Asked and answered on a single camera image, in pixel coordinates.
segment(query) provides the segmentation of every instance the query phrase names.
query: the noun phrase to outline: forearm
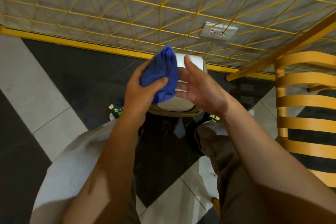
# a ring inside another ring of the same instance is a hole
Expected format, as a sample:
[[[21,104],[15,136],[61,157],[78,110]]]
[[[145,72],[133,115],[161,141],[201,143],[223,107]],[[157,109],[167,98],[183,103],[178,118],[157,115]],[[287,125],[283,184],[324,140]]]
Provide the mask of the forearm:
[[[108,205],[108,221],[120,223],[126,216],[133,179],[136,125],[121,115],[88,180],[65,214],[64,224],[92,224]]]
[[[222,121],[251,178],[336,212],[336,196],[315,175],[284,150],[232,96]]]

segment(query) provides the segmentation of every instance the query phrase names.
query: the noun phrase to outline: left hand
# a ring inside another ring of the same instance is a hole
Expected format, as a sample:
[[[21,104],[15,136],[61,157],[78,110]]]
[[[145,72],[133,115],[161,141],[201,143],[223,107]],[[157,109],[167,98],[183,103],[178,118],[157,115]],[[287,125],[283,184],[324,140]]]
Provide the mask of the left hand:
[[[132,77],[128,81],[126,86],[124,108],[121,113],[121,117],[127,116],[132,117],[132,119],[134,118],[135,124],[139,127],[145,121],[145,114],[152,104],[154,94],[159,89],[163,88],[168,82],[168,78],[163,77],[147,87],[142,87],[140,85],[142,72],[146,69],[151,61],[152,60],[147,60],[137,67]]]

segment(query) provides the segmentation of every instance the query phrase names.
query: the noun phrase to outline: electrical outlet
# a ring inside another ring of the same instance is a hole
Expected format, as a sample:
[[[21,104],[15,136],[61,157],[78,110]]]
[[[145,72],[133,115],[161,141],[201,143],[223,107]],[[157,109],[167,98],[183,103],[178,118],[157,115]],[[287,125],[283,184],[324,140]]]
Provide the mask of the electrical outlet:
[[[211,22],[206,22],[204,26],[204,30],[201,31],[200,36],[205,36],[209,38],[215,38],[220,40],[228,40],[230,39],[238,30],[238,28],[229,26],[229,28],[225,31],[227,25],[218,24]]]

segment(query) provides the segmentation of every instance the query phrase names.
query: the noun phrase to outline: yellow metal grid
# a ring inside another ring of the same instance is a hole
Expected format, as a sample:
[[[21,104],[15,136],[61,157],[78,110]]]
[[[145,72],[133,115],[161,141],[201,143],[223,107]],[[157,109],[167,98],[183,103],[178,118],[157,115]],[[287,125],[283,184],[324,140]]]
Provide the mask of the yellow metal grid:
[[[302,30],[300,32],[291,32],[291,31],[281,30],[281,29],[277,29],[275,26],[277,26],[279,24],[282,24],[282,23],[285,23],[285,22],[296,20],[298,18],[308,16],[308,15],[311,15],[311,14],[314,14],[314,13],[318,13],[318,12],[323,11],[325,9],[332,8],[336,5],[336,2],[333,2],[332,0],[309,0],[309,1],[314,1],[314,2],[317,2],[317,3],[327,4],[328,6],[322,7],[320,9],[315,10],[315,11],[311,11],[311,12],[308,12],[308,13],[305,13],[305,14],[302,14],[302,15],[299,15],[299,16],[295,16],[293,18],[289,18],[289,19],[285,19],[283,21],[275,22],[279,17],[281,17],[283,14],[285,14],[288,11],[288,9],[290,9],[292,7],[292,5],[294,5],[298,1],[298,0],[294,0],[271,23],[269,23],[267,26],[260,26],[260,25],[245,23],[245,22],[240,21],[239,19],[244,17],[244,16],[253,14],[255,12],[264,10],[266,8],[269,8],[269,7],[272,7],[274,5],[283,3],[283,2],[288,1],[288,0],[276,1],[276,2],[273,2],[269,5],[266,5],[264,7],[255,9],[251,12],[248,12],[248,13],[245,13],[245,14],[240,14],[242,9],[246,5],[246,3],[249,1],[249,0],[245,0],[243,5],[238,9],[238,11],[235,13],[233,18],[231,18],[231,19],[221,18],[221,17],[218,17],[218,16],[213,16],[213,15],[209,15],[209,14],[204,13],[205,11],[209,10],[210,8],[216,7],[217,5],[222,4],[223,2],[226,2],[228,0],[220,0],[220,1],[216,2],[215,4],[212,4],[208,7],[202,8],[202,9],[201,9],[201,7],[202,7],[202,3],[203,3],[204,0],[201,0],[200,3],[199,3],[198,9],[196,11],[183,10],[183,9],[179,9],[179,8],[169,6],[168,3],[172,0],[166,0],[166,1],[160,0],[160,3],[153,3],[153,2],[149,2],[149,1],[145,1],[145,0],[128,0],[128,1],[133,1],[133,2],[137,2],[137,3],[142,3],[142,4],[153,6],[153,9],[149,10],[148,12],[146,12],[145,14],[141,15],[140,17],[136,18],[133,21],[130,19],[125,0],[118,0],[115,3],[111,4],[111,6],[105,12],[103,12],[102,14],[98,13],[96,7],[94,6],[94,3],[92,2],[92,0],[90,0],[90,6],[92,6],[93,10],[95,11],[95,15],[73,11],[73,8],[75,7],[76,3],[79,0],[75,0],[75,2],[72,4],[72,6],[69,9],[66,8],[63,0],[57,0],[58,3],[60,4],[60,6],[62,7],[62,9],[58,9],[58,8],[55,8],[55,7],[49,7],[49,6],[45,6],[45,5],[40,5],[39,4],[40,0],[37,0],[37,2],[34,2],[34,0],[30,0],[30,2],[24,2],[24,1],[20,1],[20,0],[2,0],[2,1],[4,3],[6,3],[7,5],[11,6],[12,8],[14,8],[18,12],[19,16],[17,14],[16,15],[7,14],[5,11],[1,11],[1,15],[5,18],[9,19],[10,21],[12,21],[14,24],[16,24],[20,30],[28,32],[28,33],[36,33],[36,31],[33,30],[33,25],[36,25],[37,27],[39,27],[44,32],[44,33],[38,32],[39,34],[45,34],[45,35],[50,36],[50,37],[69,39],[69,40],[73,40],[73,41],[80,41],[80,42],[84,42],[84,43],[88,43],[88,44],[94,44],[96,46],[100,45],[100,46],[107,46],[107,47],[115,47],[115,48],[123,49],[123,50],[131,50],[131,49],[127,48],[127,46],[130,43],[134,43],[135,46],[136,46],[136,50],[139,53],[144,53],[144,54],[153,54],[153,52],[151,52],[150,50],[153,49],[154,47],[157,47],[157,49],[159,49],[161,47],[164,47],[167,43],[170,43],[174,40],[184,39],[183,46],[181,46],[181,47],[172,46],[177,52],[187,52],[187,53],[194,54],[194,55],[202,55],[202,57],[207,61],[207,63],[209,65],[212,65],[212,66],[216,65],[216,64],[214,64],[214,62],[218,61],[218,63],[217,63],[218,66],[227,67],[227,68],[234,68],[234,69],[246,67],[246,66],[250,65],[251,63],[256,62],[258,59],[260,59],[261,57],[263,57],[267,53],[274,52],[277,48],[283,47],[283,45],[288,43],[288,41],[290,41],[292,38],[297,37],[297,36],[303,34],[304,32],[308,31],[309,28],[312,27],[315,23],[313,23],[309,27],[306,27],[304,30]],[[106,14],[109,11],[111,11],[120,2],[122,2],[123,5],[124,5],[127,21],[107,18]],[[15,6],[15,4],[22,4],[22,5],[28,5],[28,6],[34,7],[35,10],[34,10],[33,15],[31,16],[26,11],[18,9],[18,7]],[[162,9],[163,8],[165,8],[167,10],[170,10],[170,11],[178,11],[178,12],[185,13],[186,16],[183,17],[183,18],[180,18],[180,19],[178,19],[178,20],[176,20],[176,21],[174,21],[170,24],[162,26],[161,14],[162,14]],[[142,25],[141,23],[136,23],[141,18],[144,18],[145,16],[147,16],[148,14],[152,13],[153,11],[155,11],[157,9],[159,11],[159,20],[158,20],[158,24],[157,24],[158,27],[149,27],[149,26]],[[64,13],[65,15],[71,16],[71,18],[76,22],[77,27],[65,26],[65,25],[62,24],[63,20],[61,20],[61,22],[55,21],[52,16],[48,15],[48,13],[45,12],[45,11],[48,11],[48,10],[61,12],[61,13]],[[40,11],[40,12],[44,13],[50,19],[50,21],[49,22],[43,22],[43,21],[36,20],[35,19],[36,11]],[[75,18],[76,15],[91,18],[91,19],[94,19],[94,21],[89,26],[84,28],[80,24],[80,22],[78,22],[76,20],[76,18]],[[217,24],[226,22],[229,25],[231,25],[232,23],[235,23],[235,24],[238,24],[238,25],[243,25],[243,26],[248,26],[248,27],[254,28],[253,30],[241,32],[238,35],[253,34],[255,31],[259,31],[259,32],[258,32],[257,35],[254,35],[254,37],[252,37],[247,43],[237,44],[237,43],[230,43],[229,42],[228,45],[230,45],[231,47],[220,48],[218,50],[211,50],[214,47],[214,44],[209,42],[209,41],[205,42],[205,43],[198,43],[198,44],[192,44],[190,46],[187,46],[187,42],[188,42],[189,39],[196,39],[196,40],[200,39],[198,34],[199,34],[200,31],[203,30],[203,28],[193,31],[193,26],[195,24],[195,20],[196,20],[197,17],[202,17],[202,18],[206,18],[206,19],[215,19],[215,20],[219,21]],[[190,19],[190,18],[192,18],[192,23],[191,23],[191,26],[189,27],[188,33],[180,33],[180,32],[176,32],[176,31],[166,30],[167,27],[172,26],[172,25],[178,25],[179,23],[185,22],[187,19]],[[106,22],[106,21],[114,22],[118,25],[123,25],[123,27],[121,27],[119,29],[115,29],[115,31],[112,32],[111,29],[109,29],[105,26],[104,22]],[[23,26],[22,25],[23,22],[29,22],[30,27],[27,28],[27,27]],[[100,23],[104,27],[103,31],[96,32],[96,31],[91,29],[97,23]],[[54,26],[54,27],[56,27],[56,30],[53,31],[53,32],[50,32],[50,31],[46,30],[44,28],[44,26]],[[120,31],[122,31],[126,27],[129,27],[129,29],[131,31],[131,34],[132,34],[131,38],[124,37],[124,36],[118,34]],[[151,30],[151,31],[145,33],[144,35],[136,37],[135,34],[134,34],[134,28],[143,28],[143,29],[148,29],[148,30]],[[63,33],[65,33],[67,35],[67,37],[58,35],[59,31],[62,31]],[[88,37],[89,41],[82,40],[82,39],[78,38],[78,36],[74,36],[72,34],[72,32],[75,32],[75,31],[83,32]],[[255,40],[257,38],[257,36],[262,34],[264,31],[278,32],[278,33],[283,33],[284,35],[283,36],[277,36],[277,37],[270,37],[268,39],[253,42],[253,40]],[[176,37],[174,37],[172,39],[169,39],[169,40],[166,40],[166,41],[161,41],[161,39],[160,39],[160,33],[161,32],[169,33],[169,34],[175,35]],[[157,34],[157,42],[142,40],[142,38],[144,38],[146,36],[149,36],[151,34],[155,34],[155,33]],[[94,35],[103,36],[103,39],[95,40],[94,37],[93,37]],[[256,45],[256,44],[265,43],[265,42],[268,42],[268,41],[285,38],[286,35],[291,36],[291,38],[285,40],[282,44],[280,44],[276,48],[265,49],[265,48],[257,48],[257,47],[253,46],[253,45]],[[113,42],[113,45],[104,44],[103,41],[106,38],[111,39],[111,41]],[[123,45],[118,46],[118,43],[116,41],[117,39],[128,40],[128,42],[126,42]],[[323,42],[325,42],[325,41],[336,42],[336,39],[334,39],[334,36],[332,36],[332,37],[322,38],[322,41]],[[148,47],[148,48],[142,50],[141,48],[139,48],[139,45],[138,45],[140,43],[150,45],[151,47]],[[202,46],[202,45],[209,46],[209,47],[206,48],[205,52],[191,49],[191,48],[199,47],[199,46]],[[233,52],[233,54],[226,56],[225,51],[227,51],[227,50],[235,50],[235,51]],[[251,55],[251,54],[255,55],[257,53],[260,53],[260,55],[255,59],[252,59],[252,60],[251,59],[244,59],[244,57],[248,57],[248,55]],[[306,71],[302,67],[301,68],[300,67],[288,68],[288,70],[292,70],[292,69],[296,69],[296,70],[300,70],[300,71]],[[263,71],[263,73],[272,73],[272,71],[266,70],[266,71]]]

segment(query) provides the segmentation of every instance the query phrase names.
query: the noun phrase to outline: blue microfiber towel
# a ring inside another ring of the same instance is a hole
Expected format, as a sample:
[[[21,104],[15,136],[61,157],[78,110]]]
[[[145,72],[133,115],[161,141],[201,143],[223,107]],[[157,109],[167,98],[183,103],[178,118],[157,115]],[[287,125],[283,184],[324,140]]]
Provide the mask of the blue microfiber towel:
[[[168,83],[154,95],[152,104],[167,101],[175,96],[179,79],[177,61],[173,48],[166,46],[154,56],[140,79],[140,85],[146,87],[162,77],[168,77]]]

